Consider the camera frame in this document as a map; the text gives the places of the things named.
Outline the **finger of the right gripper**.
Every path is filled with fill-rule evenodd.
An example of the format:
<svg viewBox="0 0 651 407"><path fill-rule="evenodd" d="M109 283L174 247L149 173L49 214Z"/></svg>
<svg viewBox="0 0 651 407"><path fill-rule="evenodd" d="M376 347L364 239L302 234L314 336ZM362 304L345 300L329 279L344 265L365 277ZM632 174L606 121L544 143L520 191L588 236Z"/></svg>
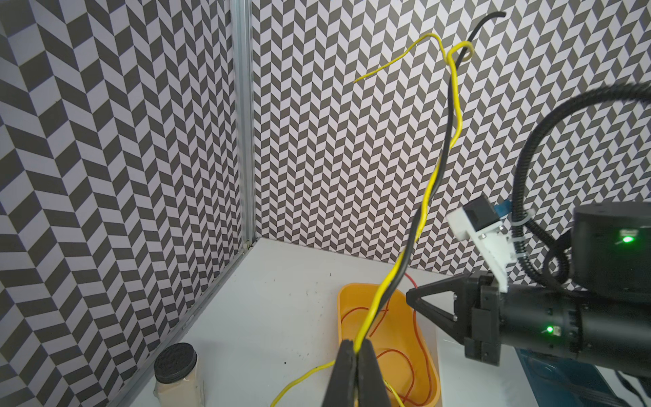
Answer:
<svg viewBox="0 0 651 407"><path fill-rule="evenodd" d="M469 276L454 276L412 288L407 304L455 341L471 335L473 284Z"/></svg>

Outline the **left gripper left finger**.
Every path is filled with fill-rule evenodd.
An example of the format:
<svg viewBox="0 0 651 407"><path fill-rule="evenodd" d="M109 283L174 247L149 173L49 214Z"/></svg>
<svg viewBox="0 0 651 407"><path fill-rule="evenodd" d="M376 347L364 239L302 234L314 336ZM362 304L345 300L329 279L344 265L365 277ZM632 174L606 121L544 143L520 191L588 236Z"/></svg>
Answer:
<svg viewBox="0 0 651 407"><path fill-rule="evenodd" d="M322 407L353 407L357 380L357 354L354 342L341 342Z"/></svg>

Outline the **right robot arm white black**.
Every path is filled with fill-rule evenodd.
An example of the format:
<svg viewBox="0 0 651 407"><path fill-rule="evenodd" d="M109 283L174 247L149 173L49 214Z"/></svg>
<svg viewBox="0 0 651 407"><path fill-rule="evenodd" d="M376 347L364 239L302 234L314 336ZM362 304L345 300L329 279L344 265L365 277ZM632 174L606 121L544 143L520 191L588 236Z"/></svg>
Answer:
<svg viewBox="0 0 651 407"><path fill-rule="evenodd" d="M494 271L455 276L408 291L407 304L462 344L468 359L498 365L508 345L539 354L650 375L650 205L580 205L571 230L545 240L559 272L533 267L527 232L543 232L525 210L526 183L539 144L565 118L599 103L650 100L649 83L615 84L570 98L528 137L515 168L510 242L532 285L509 284Z"/></svg>

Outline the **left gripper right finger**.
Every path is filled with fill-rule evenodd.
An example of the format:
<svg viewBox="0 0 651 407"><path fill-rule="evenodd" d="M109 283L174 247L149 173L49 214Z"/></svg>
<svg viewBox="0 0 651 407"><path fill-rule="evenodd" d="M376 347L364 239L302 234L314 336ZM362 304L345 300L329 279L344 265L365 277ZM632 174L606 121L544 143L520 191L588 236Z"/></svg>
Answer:
<svg viewBox="0 0 651 407"><path fill-rule="evenodd" d="M362 342L358 354L359 407L391 407L376 353L370 340Z"/></svg>

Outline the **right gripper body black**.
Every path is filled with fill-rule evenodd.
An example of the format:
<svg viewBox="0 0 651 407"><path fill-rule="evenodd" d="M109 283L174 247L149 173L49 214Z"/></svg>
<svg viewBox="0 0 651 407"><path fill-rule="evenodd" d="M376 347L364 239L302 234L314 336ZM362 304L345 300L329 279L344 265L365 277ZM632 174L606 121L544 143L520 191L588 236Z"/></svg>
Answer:
<svg viewBox="0 0 651 407"><path fill-rule="evenodd" d="M500 291L493 285L491 272L477 271L463 276L454 301L465 357L498 366L501 356L499 338Z"/></svg>

